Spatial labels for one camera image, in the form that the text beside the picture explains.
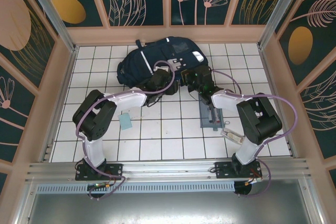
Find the small blue square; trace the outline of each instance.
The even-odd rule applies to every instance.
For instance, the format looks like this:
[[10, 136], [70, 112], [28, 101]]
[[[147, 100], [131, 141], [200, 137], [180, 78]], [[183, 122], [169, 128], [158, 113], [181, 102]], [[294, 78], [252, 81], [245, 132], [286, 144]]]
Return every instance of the small blue square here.
[[132, 122], [129, 113], [118, 115], [121, 130], [127, 130], [132, 127]]

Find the white tile floor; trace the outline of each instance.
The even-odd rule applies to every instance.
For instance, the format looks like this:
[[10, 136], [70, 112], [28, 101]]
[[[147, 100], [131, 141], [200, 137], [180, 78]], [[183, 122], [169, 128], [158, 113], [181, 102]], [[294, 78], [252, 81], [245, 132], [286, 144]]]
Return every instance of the white tile floor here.
[[[199, 44], [209, 66], [233, 76], [244, 94], [270, 93], [268, 80], [255, 44]], [[50, 162], [76, 162], [83, 157], [75, 136], [72, 116], [93, 89], [117, 93], [125, 88], [117, 81], [117, 65], [136, 46], [81, 47], [73, 70], [64, 111], [59, 123]], [[233, 82], [214, 74], [219, 87], [237, 91]], [[162, 159], [231, 157], [239, 145], [224, 140], [220, 131], [200, 128], [198, 102], [186, 87], [173, 96], [165, 96], [151, 108], [132, 108], [132, 128], [121, 130], [115, 114], [103, 138], [108, 161], [145, 161]], [[243, 134], [238, 114], [223, 111], [229, 129]], [[284, 138], [268, 144], [260, 156], [288, 156]]]

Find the small package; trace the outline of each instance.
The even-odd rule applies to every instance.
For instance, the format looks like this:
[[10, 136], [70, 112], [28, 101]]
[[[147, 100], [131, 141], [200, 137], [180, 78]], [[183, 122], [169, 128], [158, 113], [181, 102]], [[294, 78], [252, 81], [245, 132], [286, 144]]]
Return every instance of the small package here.
[[237, 144], [242, 144], [244, 140], [244, 136], [239, 135], [238, 133], [228, 129], [228, 128], [223, 128], [222, 132], [220, 133], [223, 137], [231, 140], [234, 143]]

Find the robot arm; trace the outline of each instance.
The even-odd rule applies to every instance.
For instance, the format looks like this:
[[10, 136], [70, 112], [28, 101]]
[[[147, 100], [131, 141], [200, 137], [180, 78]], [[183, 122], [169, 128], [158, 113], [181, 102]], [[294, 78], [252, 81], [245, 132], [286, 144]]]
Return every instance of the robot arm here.
[[208, 66], [186, 70], [182, 72], [182, 78], [188, 91], [197, 91], [205, 104], [239, 114], [245, 139], [232, 156], [232, 166], [236, 173], [239, 173], [242, 166], [255, 160], [266, 139], [275, 136], [282, 129], [282, 122], [266, 97], [233, 97], [229, 91], [215, 85]]
[[113, 95], [103, 94], [98, 90], [93, 90], [89, 93], [72, 118], [76, 126], [78, 126], [84, 114], [94, 103], [109, 96], [109, 99], [99, 103], [95, 107], [95, 110], [91, 111], [85, 117], [80, 126], [80, 134], [85, 138], [87, 158], [89, 158], [94, 167], [103, 168], [106, 164], [102, 147], [102, 137], [108, 130], [114, 113], [133, 107], [148, 105], [159, 99], [163, 94], [176, 93], [178, 84], [177, 82], [174, 82], [165, 92], [156, 94], [153, 94], [154, 92], [149, 92], [151, 94], [146, 94], [146, 91], [162, 90], [171, 80], [172, 76], [168, 71], [158, 68], [145, 85], [139, 85], [128, 91]]

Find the wall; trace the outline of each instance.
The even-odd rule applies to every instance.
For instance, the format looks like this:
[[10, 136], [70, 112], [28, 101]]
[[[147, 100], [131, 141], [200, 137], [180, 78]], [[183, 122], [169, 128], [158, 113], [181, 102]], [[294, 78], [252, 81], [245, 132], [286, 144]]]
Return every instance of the wall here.
[[69, 51], [34, 0], [0, 0], [0, 219], [37, 162]]
[[[297, 108], [292, 134], [307, 158], [327, 218], [336, 219], [336, 0], [295, 0], [265, 49], [279, 95]], [[293, 113], [283, 107], [289, 125]]]
[[166, 36], [257, 42], [278, 0], [51, 0], [79, 45]]

